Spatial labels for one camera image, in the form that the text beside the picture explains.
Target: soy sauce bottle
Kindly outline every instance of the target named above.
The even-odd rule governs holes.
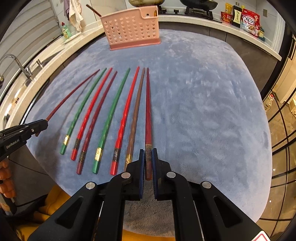
[[[232,25],[240,28],[240,22],[242,17],[242,9],[239,7],[239,3],[235,3],[232,13]]]

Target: silver screw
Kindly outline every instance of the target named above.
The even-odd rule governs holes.
[[[121,174],[121,177],[124,179],[127,179],[131,176],[131,174],[129,172],[124,172],[123,174]]]
[[[93,182],[89,182],[89,183],[87,183],[87,184],[85,185],[85,187],[86,187],[87,189],[93,189],[95,186],[96,186],[96,184],[94,184]]]
[[[202,183],[202,186],[203,186],[204,188],[211,188],[212,184],[211,184],[210,182],[203,182],[203,183]]]
[[[174,173],[174,172],[167,173],[167,177],[169,177],[169,178],[174,178],[175,176],[176,176],[176,173]]]

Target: yellow pants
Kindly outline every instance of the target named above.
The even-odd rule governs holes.
[[[16,227],[16,232],[22,241],[27,241],[28,237],[33,233],[38,226],[47,220],[60,206],[62,206],[70,196],[65,193],[58,185],[55,185],[45,199],[45,206],[40,207],[34,212],[34,217],[31,223],[19,225]],[[175,241],[175,238],[152,237],[143,234],[136,234],[123,230],[123,241]]]

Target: basket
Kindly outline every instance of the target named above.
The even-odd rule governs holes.
[[[157,6],[122,10],[101,21],[110,50],[160,43]]]

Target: faucet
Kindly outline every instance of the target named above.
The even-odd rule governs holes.
[[[9,53],[9,54],[4,55],[4,56],[0,59],[0,65],[1,65],[2,61],[3,61],[4,59],[6,59],[6,58],[12,58],[12,59],[14,59],[15,62],[17,63],[17,65],[20,67],[21,71],[26,75],[26,77],[27,77],[28,79],[31,79],[31,77],[32,77],[32,72],[31,72],[30,68],[29,68],[29,67],[26,67],[26,68],[24,69],[24,67],[22,66],[22,64],[20,63],[20,61],[19,61],[19,60],[17,59],[17,57],[16,57],[15,55],[13,55],[13,54],[10,54],[10,53]],[[3,75],[0,74],[0,88],[2,88],[3,82],[4,82],[4,77],[3,77]]]

